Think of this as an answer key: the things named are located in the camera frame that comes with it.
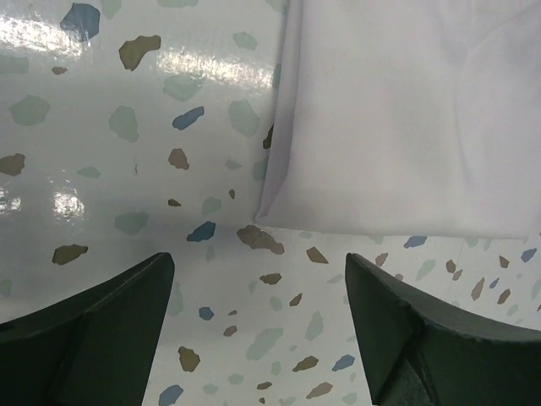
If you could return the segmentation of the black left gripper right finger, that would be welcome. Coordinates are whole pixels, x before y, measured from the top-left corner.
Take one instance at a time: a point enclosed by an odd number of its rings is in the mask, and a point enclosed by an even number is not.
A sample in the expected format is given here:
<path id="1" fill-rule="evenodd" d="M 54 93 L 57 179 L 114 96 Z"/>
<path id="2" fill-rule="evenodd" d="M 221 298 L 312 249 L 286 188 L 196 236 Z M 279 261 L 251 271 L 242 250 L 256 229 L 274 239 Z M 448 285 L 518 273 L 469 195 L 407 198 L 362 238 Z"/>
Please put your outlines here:
<path id="1" fill-rule="evenodd" d="M 374 405 L 538 405 L 540 333 L 462 310 L 361 255 L 346 288 Z"/>

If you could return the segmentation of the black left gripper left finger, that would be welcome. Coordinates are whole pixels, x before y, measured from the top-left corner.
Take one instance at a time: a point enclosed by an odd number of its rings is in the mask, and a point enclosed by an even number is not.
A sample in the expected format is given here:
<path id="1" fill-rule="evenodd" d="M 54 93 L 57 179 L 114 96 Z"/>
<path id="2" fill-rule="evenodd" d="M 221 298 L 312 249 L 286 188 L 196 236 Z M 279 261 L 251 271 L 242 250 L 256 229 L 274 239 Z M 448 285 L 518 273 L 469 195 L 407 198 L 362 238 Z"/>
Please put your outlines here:
<path id="1" fill-rule="evenodd" d="M 152 257 L 1 325 L 3 405 L 140 405 L 175 265 Z"/>

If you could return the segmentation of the white t-shirt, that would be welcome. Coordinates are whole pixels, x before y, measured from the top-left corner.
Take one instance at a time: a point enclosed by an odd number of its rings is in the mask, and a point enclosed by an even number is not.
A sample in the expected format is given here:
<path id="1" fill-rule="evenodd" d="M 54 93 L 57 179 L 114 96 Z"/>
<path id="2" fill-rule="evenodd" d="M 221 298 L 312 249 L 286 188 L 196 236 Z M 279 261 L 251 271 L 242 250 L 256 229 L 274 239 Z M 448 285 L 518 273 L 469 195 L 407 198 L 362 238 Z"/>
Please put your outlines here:
<path id="1" fill-rule="evenodd" d="M 290 2 L 256 219 L 528 236 L 540 224 L 539 2 Z"/>

